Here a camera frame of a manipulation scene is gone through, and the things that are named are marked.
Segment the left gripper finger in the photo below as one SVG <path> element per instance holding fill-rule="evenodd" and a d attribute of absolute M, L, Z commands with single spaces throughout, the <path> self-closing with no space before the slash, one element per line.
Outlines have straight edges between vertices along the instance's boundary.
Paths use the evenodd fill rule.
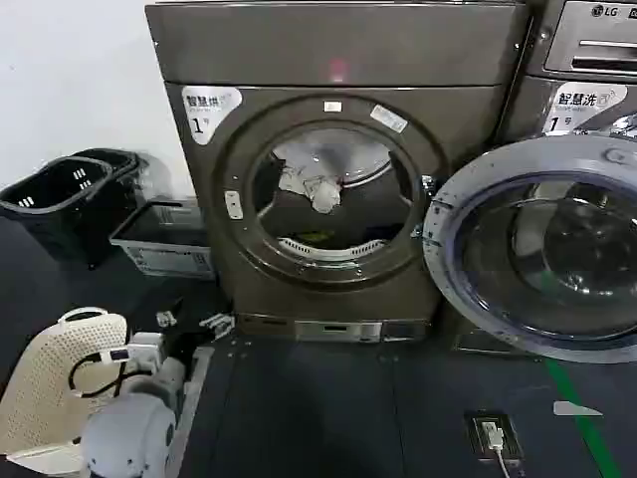
<path fill-rule="evenodd" d="M 155 319 L 161 329 L 168 329 L 179 323 L 183 312 L 184 298 L 179 297 L 166 310 L 157 311 Z"/>
<path fill-rule="evenodd" d="M 216 342 L 230 335 L 236 325 L 232 314 L 218 313 L 199 323 L 207 342 Z"/>

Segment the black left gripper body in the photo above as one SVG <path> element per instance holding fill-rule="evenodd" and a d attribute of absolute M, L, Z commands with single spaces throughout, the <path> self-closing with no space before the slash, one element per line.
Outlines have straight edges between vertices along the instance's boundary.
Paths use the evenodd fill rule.
<path fill-rule="evenodd" d="M 164 330 L 164 348 L 168 358 L 191 367 L 195 350 L 210 342 L 212 332 L 202 327 L 171 326 Z"/>

